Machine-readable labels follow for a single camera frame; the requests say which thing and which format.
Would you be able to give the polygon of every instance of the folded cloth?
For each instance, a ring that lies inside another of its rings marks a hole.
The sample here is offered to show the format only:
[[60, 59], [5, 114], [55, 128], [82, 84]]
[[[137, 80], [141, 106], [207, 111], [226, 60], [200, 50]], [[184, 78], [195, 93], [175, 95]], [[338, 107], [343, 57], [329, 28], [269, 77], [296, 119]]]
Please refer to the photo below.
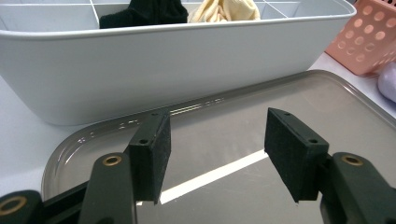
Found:
[[189, 22], [256, 21], [260, 12], [253, 0], [204, 0]]
[[128, 8], [100, 18], [100, 29], [186, 23], [189, 13], [180, 0], [132, 0]]

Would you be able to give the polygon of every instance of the black cloth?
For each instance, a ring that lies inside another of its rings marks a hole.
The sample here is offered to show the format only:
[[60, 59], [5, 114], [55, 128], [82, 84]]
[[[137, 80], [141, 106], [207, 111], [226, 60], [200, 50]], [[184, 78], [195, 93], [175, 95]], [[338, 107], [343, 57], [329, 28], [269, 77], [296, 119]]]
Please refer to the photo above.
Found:
[[189, 13], [180, 0], [132, 0], [128, 8], [100, 18], [100, 29], [186, 23]]

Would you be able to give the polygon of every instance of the brass screw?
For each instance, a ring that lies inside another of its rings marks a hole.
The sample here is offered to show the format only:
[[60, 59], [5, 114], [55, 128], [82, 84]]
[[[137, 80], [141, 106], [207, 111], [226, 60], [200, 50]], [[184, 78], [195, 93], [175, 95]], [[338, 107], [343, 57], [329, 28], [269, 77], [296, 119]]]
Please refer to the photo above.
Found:
[[121, 162], [122, 158], [120, 156], [109, 156], [103, 160], [103, 165], [113, 166]]
[[352, 155], [345, 155], [341, 158], [341, 160], [348, 163], [349, 165], [354, 165], [354, 166], [363, 165], [363, 161], [361, 161], [359, 158], [352, 156]]
[[[16, 203], [14, 206], [5, 208], [9, 203]], [[26, 205], [27, 199], [24, 196], [14, 196], [0, 203], [0, 217], [6, 216], [20, 210]]]

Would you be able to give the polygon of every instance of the purple object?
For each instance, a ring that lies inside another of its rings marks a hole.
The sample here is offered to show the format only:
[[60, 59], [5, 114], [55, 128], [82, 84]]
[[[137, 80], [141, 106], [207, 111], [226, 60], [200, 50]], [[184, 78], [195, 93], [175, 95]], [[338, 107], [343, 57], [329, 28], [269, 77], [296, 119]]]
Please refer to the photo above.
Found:
[[379, 91], [396, 103], [396, 63], [389, 63], [381, 71], [378, 79]]

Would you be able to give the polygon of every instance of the white stripe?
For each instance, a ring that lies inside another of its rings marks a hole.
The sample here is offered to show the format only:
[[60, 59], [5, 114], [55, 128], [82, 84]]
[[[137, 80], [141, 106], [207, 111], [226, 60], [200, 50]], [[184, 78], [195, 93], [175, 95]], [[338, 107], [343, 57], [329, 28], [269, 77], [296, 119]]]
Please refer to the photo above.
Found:
[[268, 155], [264, 150], [252, 153], [238, 161], [233, 161], [227, 165], [221, 166], [215, 170], [209, 171], [204, 175], [199, 175], [194, 179], [186, 181], [180, 185], [177, 185], [171, 189], [163, 191], [161, 194], [160, 202], [161, 204], [168, 203], [186, 193], [189, 193], [195, 189], [198, 189], [204, 185], [207, 185], [213, 181], [216, 181], [226, 175], [230, 175], [240, 169], [243, 169], [257, 161], [261, 161], [267, 158]]

